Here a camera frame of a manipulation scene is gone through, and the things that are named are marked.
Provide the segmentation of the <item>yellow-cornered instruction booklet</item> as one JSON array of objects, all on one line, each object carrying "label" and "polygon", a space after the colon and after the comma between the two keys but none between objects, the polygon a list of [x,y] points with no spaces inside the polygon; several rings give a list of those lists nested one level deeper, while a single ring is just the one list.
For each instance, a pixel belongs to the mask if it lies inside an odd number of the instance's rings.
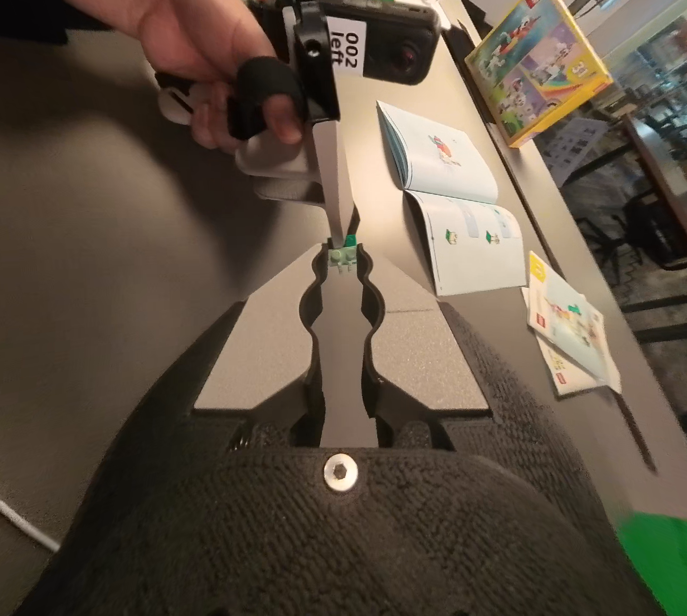
[{"label": "yellow-cornered instruction booklet", "polygon": [[528,287],[521,289],[528,326],[621,395],[620,372],[609,351],[604,316],[532,251],[528,269]]}]

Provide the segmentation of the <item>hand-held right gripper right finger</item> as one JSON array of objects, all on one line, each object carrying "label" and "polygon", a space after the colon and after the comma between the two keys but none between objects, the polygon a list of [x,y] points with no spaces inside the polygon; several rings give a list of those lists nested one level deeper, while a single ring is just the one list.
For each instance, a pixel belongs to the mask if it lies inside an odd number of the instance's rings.
[{"label": "hand-held right gripper right finger", "polygon": [[359,244],[364,341],[361,392],[380,448],[418,427],[429,447],[452,449],[449,422],[478,424],[491,407],[433,293]]}]

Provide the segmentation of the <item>open instruction booklet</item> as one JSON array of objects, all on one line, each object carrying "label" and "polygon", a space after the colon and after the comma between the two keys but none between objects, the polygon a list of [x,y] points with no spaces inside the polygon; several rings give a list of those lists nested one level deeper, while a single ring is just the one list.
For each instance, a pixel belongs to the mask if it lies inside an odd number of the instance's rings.
[{"label": "open instruction booklet", "polygon": [[497,204],[494,175],[468,135],[378,101],[381,127],[422,219],[440,297],[523,287],[520,224]]}]

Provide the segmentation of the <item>closed white instruction booklet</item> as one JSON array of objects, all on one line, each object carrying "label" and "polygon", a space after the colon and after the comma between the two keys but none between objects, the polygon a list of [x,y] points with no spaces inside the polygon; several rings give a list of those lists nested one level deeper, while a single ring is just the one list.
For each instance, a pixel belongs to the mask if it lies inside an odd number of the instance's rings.
[{"label": "closed white instruction booklet", "polygon": [[605,381],[593,377],[537,330],[534,330],[534,336],[559,396],[571,396],[594,388],[606,387]]}]

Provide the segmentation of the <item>person's left hand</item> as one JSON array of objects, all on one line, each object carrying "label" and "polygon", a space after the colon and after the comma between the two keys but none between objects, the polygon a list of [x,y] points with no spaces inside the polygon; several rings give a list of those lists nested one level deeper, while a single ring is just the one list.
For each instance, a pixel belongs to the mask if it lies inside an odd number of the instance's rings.
[{"label": "person's left hand", "polygon": [[206,99],[193,112],[191,131],[204,148],[233,154],[228,98],[239,68],[276,53],[241,0],[65,0],[140,42],[155,71],[201,82]]}]

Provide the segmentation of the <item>colourful lego set box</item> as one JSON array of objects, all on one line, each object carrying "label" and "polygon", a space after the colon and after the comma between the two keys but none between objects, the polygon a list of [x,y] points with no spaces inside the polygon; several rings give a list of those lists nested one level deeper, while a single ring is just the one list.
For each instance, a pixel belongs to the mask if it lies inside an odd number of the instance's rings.
[{"label": "colourful lego set box", "polygon": [[519,0],[465,64],[510,148],[613,82],[563,0]]}]

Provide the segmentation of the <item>green plastic lid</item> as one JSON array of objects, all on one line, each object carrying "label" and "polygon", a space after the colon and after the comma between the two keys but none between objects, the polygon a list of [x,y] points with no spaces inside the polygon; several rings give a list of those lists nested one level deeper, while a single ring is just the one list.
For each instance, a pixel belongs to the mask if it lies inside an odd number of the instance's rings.
[{"label": "green plastic lid", "polygon": [[686,520],[636,512],[617,528],[635,570],[667,615],[686,614]]}]

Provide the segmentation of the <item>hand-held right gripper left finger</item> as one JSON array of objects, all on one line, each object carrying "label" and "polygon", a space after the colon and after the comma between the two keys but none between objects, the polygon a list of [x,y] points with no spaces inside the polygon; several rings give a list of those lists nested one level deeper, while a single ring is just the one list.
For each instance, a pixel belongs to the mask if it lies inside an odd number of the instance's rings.
[{"label": "hand-held right gripper left finger", "polygon": [[318,244],[245,301],[193,413],[274,425],[293,446],[318,447],[326,414],[320,346],[328,247]]}]

